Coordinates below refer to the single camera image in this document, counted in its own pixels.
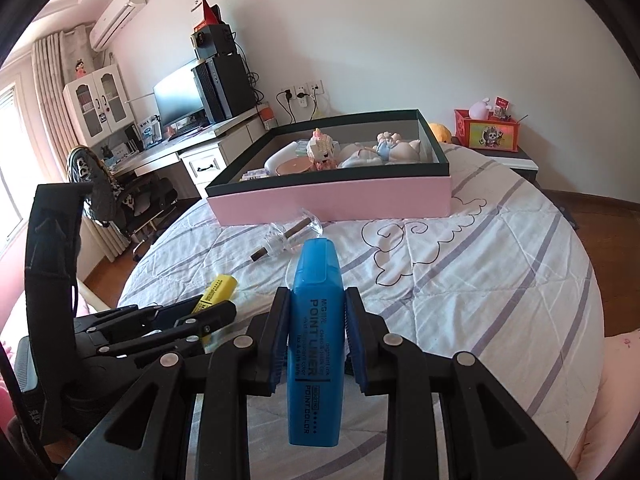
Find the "computer monitor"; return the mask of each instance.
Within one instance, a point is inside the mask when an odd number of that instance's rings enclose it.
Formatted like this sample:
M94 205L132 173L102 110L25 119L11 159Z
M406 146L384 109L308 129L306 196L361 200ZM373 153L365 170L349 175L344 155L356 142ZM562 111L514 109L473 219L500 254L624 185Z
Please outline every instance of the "computer monitor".
M192 71L199 63L196 60L186 64L154 86L163 128L204 109Z

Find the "wall socket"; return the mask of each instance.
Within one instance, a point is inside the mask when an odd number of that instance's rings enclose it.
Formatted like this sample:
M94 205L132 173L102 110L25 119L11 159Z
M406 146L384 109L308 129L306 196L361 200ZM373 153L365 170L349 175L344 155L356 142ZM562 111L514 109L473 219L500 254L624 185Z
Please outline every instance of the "wall socket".
M296 86L296 95L298 94L308 94L308 91L306 90L306 85ZM306 95L303 95L302 97L298 97L298 106L300 106L301 108L306 108L307 106Z
M295 95L296 95L296 92L295 92L296 87L295 87L294 85L291 85L291 86L283 86L283 87L280 89L280 92L286 92L287 90L289 90L289 91L291 92L291 95L293 96L292 98L295 98ZM287 101L287 98L286 98L286 96L285 96L284 94L281 94L279 97L280 97L280 99L282 99L284 102L286 102L286 101Z
M314 88L316 89L316 95L324 94L324 88L322 88L322 80L309 81L306 84L309 87L309 95L314 94Z

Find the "pink box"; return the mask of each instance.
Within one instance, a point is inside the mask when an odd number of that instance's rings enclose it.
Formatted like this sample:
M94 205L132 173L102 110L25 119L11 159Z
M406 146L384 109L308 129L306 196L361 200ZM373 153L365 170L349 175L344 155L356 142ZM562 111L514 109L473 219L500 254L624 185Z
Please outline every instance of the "pink box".
M378 133L398 132L419 138L416 164L367 166L272 176L238 182L249 170L292 140L309 139L314 128L341 146L375 140ZM307 209L321 221L449 216L449 162L418 110L354 114L288 124L270 130L207 186L209 205L220 225L286 222Z

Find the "ceiling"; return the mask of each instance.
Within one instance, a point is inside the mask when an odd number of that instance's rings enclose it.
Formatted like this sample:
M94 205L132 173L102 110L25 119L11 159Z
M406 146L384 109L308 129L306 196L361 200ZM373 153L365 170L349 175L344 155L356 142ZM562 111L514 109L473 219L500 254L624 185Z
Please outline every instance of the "ceiling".
M6 64L30 51L33 42L57 30L96 21L111 0L50 0L17 41Z

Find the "black office chair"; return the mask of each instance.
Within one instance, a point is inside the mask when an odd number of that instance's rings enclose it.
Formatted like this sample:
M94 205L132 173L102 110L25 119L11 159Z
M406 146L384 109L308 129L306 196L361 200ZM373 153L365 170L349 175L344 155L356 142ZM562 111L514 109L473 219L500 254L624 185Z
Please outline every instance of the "black office chair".
M159 216L175 208L178 192L168 178L153 173L140 176L122 187L103 161L86 146L74 148L66 158L69 182L91 182L94 189L84 203L84 213L102 227L113 225L125 238L138 244L133 260L146 241L154 243L162 230L156 225Z

